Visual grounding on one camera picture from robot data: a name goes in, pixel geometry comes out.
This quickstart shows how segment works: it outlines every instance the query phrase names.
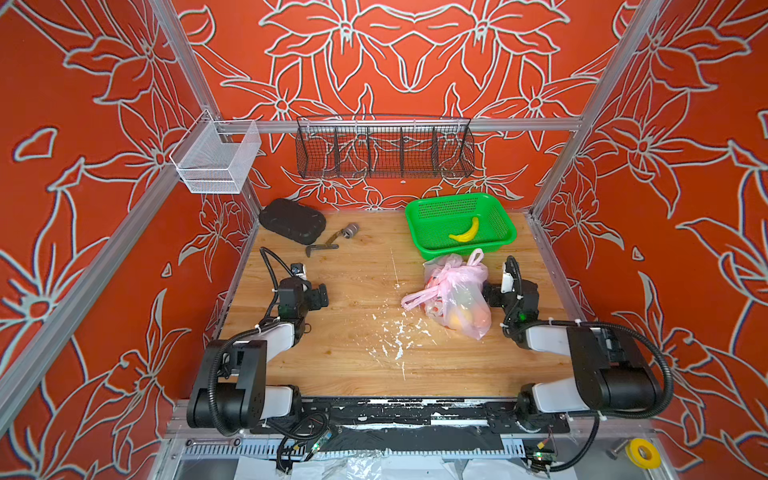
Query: wire mesh basket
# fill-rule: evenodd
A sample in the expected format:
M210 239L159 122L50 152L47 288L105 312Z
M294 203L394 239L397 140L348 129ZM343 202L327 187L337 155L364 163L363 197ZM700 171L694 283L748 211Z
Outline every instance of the wire mesh basket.
M296 121L296 166L303 178L460 178L475 171L469 118L377 114Z
M222 123L204 111L170 154L193 194L238 194L259 153L256 122L251 121L245 134L238 135L220 133Z

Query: yellow tape roll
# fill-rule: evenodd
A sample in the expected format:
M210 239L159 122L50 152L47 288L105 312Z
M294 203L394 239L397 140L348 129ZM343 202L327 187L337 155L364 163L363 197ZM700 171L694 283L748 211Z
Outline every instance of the yellow tape roll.
M646 439L633 439L625 448L627 457L640 468L650 470L661 467L661 455Z

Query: white wire basket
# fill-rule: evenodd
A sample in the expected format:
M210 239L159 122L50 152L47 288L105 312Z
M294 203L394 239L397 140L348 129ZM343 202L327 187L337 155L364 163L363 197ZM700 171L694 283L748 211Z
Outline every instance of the white wire basket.
M259 153L261 137L255 121L238 135L220 133L222 123L204 111L170 154L193 194L238 194Z

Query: black cable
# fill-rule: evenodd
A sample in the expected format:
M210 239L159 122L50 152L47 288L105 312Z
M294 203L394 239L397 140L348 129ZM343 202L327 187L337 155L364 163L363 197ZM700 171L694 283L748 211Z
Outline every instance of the black cable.
M314 433L296 433L299 429L301 429L304 425L312 425L314 426L310 421L314 421L316 423L319 423L320 427L317 429ZM290 467L287 467L283 464L283 455L285 452L287 452L288 458L290 458L290 451L293 450L297 445L305 445L309 442L316 442L317 440L320 440L320 438L326 434L326 431L328 430L329 425L329 419L328 415L323 412L312 412L308 415L305 415L299 419L298 422L296 422L293 427L290 429L285 429L281 424L276 422L273 419L267 419L266 424L272 427L273 429L277 430L278 433L283 435L283 440L280 441L280 444L277 446L277 469L280 470L283 473L288 473L290 471ZM285 444L287 443L288 439L292 439L295 441L295 443L287 449Z
M221 347L219 347L216 355L214 355L214 360L210 365L210 371L208 372L208 409L210 410L210 419L214 424L214 427L216 427L216 430L218 430L218 432L225 437L231 437L237 433L239 429L232 429L225 423L221 417L221 412L219 411L219 406L216 402L216 387L219 384L219 368L221 367L221 360L224 357L224 353L226 353L227 350L230 349L230 347L234 345L236 341L244 339L248 336L265 333L279 325L279 323L274 322L275 319L270 316L272 308L277 303L277 278L275 277L274 270L272 270L270 259L268 259L266 255L271 255L275 260L277 260L278 263L280 263L280 265L283 266L284 269L286 269L288 274L294 276L293 272L290 271L290 268L288 268L285 262L283 262L283 260L278 257L272 250L266 247L261 247L259 249L259 253L261 253L261 257L264 259L264 264L266 265L266 270L270 273L270 278L272 279L273 290L275 292L274 297L272 298L272 302L270 302L270 305L267 307L266 312L264 313L264 317L261 319L261 321L259 321L255 329L240 332L229 338L221 345Z
M632 338L636 339L638 342L645 345L645 348L647 348L651 355L654 356L654 359L656 360L656 363L659 365L659 369L661 370L661 377L664 381L664 393L661 396L661 400L658 401L655 405L652 405L648 407L647 409L638 410L636 412L630 412L626 410L607 410L607 411L601 411L604 415L610 415L613 417L618 417L622 419L647 419L656 415L659 415L662 413L672 402L672 398L674 397L674 379L672 377L672 369L670 368L669 364L667 363L667 360L664 358L664 354L661 353L661 351L648 339L645 337L645 335L641 335L640 333L632 330L629 327L623 326L623 325L617 325L615 323L606 323L606 322L581 322L580 324L576 324L574 322L564 322L561 320L553 320L551 322L526 322L520 325L517 329L514 329L514 334L522 333L527 329L530 329L534 326L586 326L587 328L596 327L596 328L602 328L602 329L612 329L617 330L620 332L624 332L631 336Z
M571 458L566 463L563 463L561 465L553 465L550 466L549 469L543 465L536 465L535 463L531 463L531 470L535 470L536 472L546 472L549 470L550 472L562 472L563 470L568 470L570 467L576 465L579 460L581 460L584 455L587 454L587 450L592 446L592 443L594 443L594 439L598 436L598 429L600 428L600 414L595 413L594 414L594 423L592 424L592 431L589 432L589 436L587 437L587 441L584 442L584 444L581 447L581 450L578 451L578 453L574 456L574 458Z
M264 321L268 316L272 314L272 308L275 307L277 304L277 278L275 277L275 271L272 270L272 264L270 263L270 259L266 257L267 254L271 255L272 258L277 260L277 262L283 266L284 269L286 269L286 272L288 272L291 276L296 276L293 274L293 272L290 271L290 268L283 262L283 260L278 257L272 250L261 247L259 249L259 253L261 253L261 258L264 260L264 265L266 265L266 271L270 273L270 279L272 280L272 290L274 290L274 295L272 296L272 301L270 302L270 305L266 308L266 312L264 312L264 318L262 321Z

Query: wooden tabletop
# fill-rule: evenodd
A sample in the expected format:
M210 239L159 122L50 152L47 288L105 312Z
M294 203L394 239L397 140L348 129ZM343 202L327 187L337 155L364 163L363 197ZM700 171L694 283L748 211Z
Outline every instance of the wooden tabletop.
M483 263L500 283L507 255L523 278L536 282L541 318L566 319L544 262L522 214L510 214L518 238ZM492 327L481 340L448 330L400 300L424 288L424 260L414 247L403 212L343 211L326 214L318 241L350 222L360 225L338 250L316 251L261 227L224 324L221 338L251 329L272 298L259 247L286 263L304 263L313 287L325 283L330 306L309 312L311 331L267 366L267 383L295 385L306 396L516 396L530 382L572 375L570 359L518 348L504 337L503 312L491 309ZM273 262L278 281L287 274Z

